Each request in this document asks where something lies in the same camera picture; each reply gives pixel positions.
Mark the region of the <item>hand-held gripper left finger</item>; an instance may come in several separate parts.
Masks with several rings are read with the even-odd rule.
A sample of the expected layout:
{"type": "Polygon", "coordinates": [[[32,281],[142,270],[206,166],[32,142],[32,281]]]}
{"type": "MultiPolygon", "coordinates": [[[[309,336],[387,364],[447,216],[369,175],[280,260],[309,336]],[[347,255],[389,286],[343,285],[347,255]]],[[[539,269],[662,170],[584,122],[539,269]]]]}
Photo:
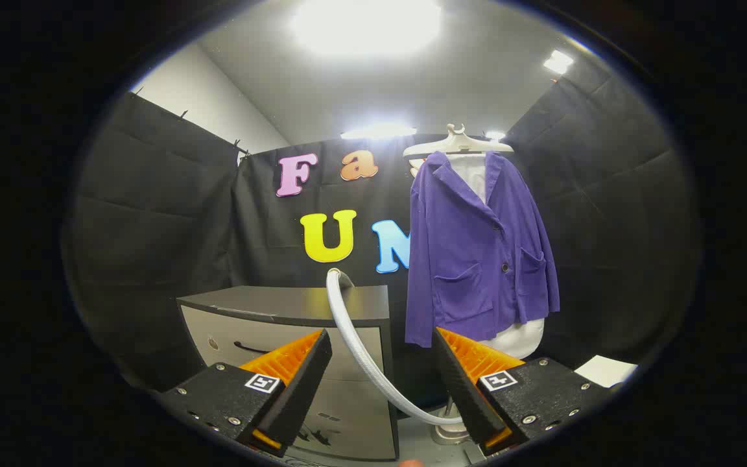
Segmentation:
{"type": "Polygon", "coordinates": [[[332,358],[318,329],[249,363],[213,363],[153,393],[177,420],[217,444],[282,458],[298,438],[332,358]]]}

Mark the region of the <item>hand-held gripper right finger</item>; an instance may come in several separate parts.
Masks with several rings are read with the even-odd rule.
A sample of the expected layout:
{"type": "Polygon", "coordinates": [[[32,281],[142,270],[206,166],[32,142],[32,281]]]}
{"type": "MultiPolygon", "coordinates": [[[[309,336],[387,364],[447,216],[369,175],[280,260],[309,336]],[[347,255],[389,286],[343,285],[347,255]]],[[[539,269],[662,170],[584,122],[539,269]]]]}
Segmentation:
{"type": "Polygon", "coordinates": [[[487,456],[567,426],[614,394],[551,359],[525,363],[439,326],[432,349],[469,437],[487,456]]]}

